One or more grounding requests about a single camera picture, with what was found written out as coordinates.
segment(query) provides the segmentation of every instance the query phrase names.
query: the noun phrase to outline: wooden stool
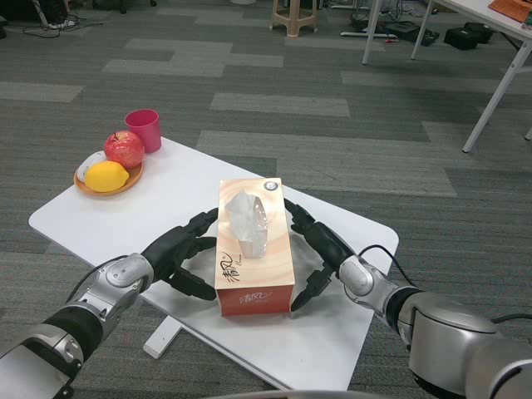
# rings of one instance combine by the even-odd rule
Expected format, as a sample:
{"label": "wooden stool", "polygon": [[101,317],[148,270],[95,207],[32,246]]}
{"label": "wooden stool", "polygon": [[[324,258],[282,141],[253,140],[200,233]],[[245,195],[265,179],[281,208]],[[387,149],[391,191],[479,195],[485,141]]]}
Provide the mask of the wooden stool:
{"label": "wooden stool", "polygon": [[287,36],[292,39],[299,36],[299,29],[307,25],[314,26],[314,31],[318,29],[318,5],[317,0],[313,0],[312,12],[299,9],[300,0],[290,0],[290,9],[278,9],[279,0],[273,0],[272,23],[269,26],[273,29],[275,23],[281,23],[286,27]]}

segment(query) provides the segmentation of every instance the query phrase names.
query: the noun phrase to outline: tissue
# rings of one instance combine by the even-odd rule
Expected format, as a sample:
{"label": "tissue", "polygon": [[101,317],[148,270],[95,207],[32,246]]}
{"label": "tissue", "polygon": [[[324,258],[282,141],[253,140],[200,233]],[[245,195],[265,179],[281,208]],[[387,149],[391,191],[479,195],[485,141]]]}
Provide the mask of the tissue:
{"label": "tissue", "polygon": [[241,190],[227,203],[225,211],[242,255],[245,258],[262,258],[268,240],[268,221],[260,198]]}

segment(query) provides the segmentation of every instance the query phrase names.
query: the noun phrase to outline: desk leg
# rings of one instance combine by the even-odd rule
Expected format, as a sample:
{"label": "desk leg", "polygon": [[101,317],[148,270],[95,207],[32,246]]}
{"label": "desk leg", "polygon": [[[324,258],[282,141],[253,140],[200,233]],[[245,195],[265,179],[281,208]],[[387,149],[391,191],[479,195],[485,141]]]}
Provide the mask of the desk leg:
{"label": "desk leg", "polygon": [[526,58],[529,56],[530,50],[532,50],[532,45],[527,42],[523,43],[519,52],[512,61],[510,68],[508,68],[508,71],[506,71],[505,77],[503,77],[502,81],[500,81],[497,90],[495,90],[495,93],[493,93],[490,102],[488,103],[484,112],[482,112],[482,116],[480,117],[479,121],[476,122],[476,126],[471,132],[469,139],[467,139],[467,142],[465,143],[462,151],[471,151],[471,148],[473,148],[473,145],[475,145],[476,139],[478,139],[480,133],[482,132],[482,129],[484,129],[485,124],[488,123],[491,114],[497,107],[497,104],[499,104],[500,99],[505,94],[506,89],[512,82],[512,79],[514,78],[515,74],[519,72],[519,69],[523,66],[523,62],[525,62]]}
{"label": "desk leg", "polygon": [[372,10],[369,13],[369,22],[367,24],[367,41],[366,50],[364,50],[364,57],[362,58],[362,64],[366,65],[369,59],[369,53],[372,50],[373,36],[375,35],[375,28],[377,27],[377,20],[379,19],[379,13],[381,11],[381,0],[373,0]]}
{"label": "desk leg", "polygon": [[421,44],[421,41],[423,40],[423,36],[425,36],[426,22],[429,19],[429,15],[431,15],[431,11],[432,11],[432,0],[429,0],[429,5],[426,6],[425,16],[423,17],[423,22],[421,23],[421,29],[419,30],[419,33],[417,35],[417,40],[416,40],[416,45],[414,46],[414,51],[412,52],[412,55],[410,56],[412,60],[416,59],[417,50],[419,50],[419,46]]}
{"label": "desk leg", "polygon": [[158,359],[174,341],[175,336],[182,327],[183,324],[170,316],[166,316],[166,319],[144,344],[144,351],[153,358]]}

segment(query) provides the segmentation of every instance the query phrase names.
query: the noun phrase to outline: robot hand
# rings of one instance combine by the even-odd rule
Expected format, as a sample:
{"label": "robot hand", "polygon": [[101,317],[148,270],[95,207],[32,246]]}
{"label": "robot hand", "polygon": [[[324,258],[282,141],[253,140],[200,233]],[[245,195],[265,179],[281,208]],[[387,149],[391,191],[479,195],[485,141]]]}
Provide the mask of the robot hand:
{"label": "robot hand", "polygon": [[331,274],[336,273],[338,277],[342,263],[355,253],[325,224],[316,222],[305,208],[288,199],[284,200],[284,206],[292,214],[292,230],[301,234],[323,259],[323,269],[313,271],[307,278],[307,287],[293,300],[291,310],[295,312],[322,293],[331,283]]}
{"label": "robot hand", "polygon": [[154,269],[154,282],[163,280],[185,295],[212,301],[216,291],[203,279],[181,267],[186,259],[198,252],[213,248],[215,237],[200,237],[218,218],[218,208],[197,214],[186,226],[167,231],[142,252]]}

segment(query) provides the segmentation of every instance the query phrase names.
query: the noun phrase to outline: tissue box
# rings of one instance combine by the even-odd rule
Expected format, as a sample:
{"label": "tissue box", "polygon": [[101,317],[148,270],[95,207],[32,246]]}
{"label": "tissue box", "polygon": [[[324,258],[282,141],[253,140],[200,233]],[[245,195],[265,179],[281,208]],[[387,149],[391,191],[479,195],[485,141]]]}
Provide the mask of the tissue box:
{"label": "tissue box", "polygon": [[[268,239],[262,258],[245,258],[231,231],[225,206],[241,190],[264,207]],[[281,179],[221,180],[214,288],[222,316],[289,312],[294,284]]]}

